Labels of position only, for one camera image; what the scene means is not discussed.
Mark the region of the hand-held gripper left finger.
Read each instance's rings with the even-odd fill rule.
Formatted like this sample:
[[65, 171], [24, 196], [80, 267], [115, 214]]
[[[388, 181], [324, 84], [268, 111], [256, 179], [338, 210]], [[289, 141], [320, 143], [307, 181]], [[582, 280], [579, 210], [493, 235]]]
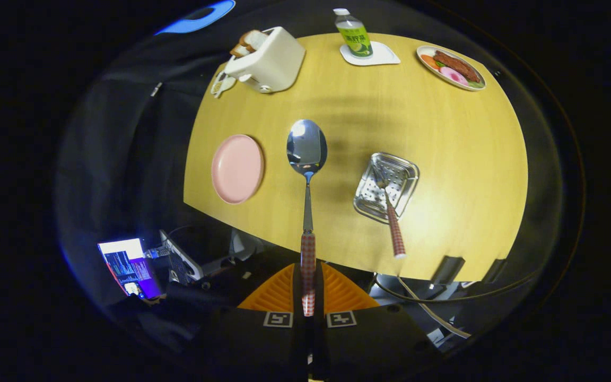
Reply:
[[200, 344], [203, 381], [302, 381], [299, 266], [271, 276], [237, 307], [211, 314]]

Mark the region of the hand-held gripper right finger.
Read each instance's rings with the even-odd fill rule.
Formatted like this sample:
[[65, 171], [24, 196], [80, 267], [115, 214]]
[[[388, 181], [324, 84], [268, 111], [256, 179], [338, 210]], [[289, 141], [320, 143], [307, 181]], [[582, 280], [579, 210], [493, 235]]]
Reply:
[[316, 269], [315, 375], [325, 381], [410, 381], [434, 345], [399, 304], [380, 305], [326, 263]]

